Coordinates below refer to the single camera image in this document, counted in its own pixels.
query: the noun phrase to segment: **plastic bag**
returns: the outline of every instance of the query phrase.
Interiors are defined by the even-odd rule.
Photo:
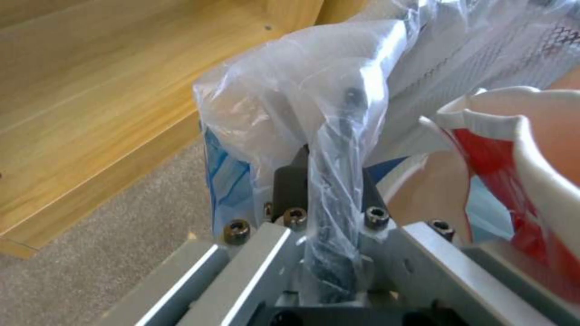
[[[419,116],[478,86],[553,82],[578,63],[575,10],[571,1],[375,1],[346,23],[289,34],[207,73],[194,91],[214,145],[214,232],[235,218],[259,225],[274,171],[309,144],[310,289],[319,302],[349,300],[363,164],[446,148]]]

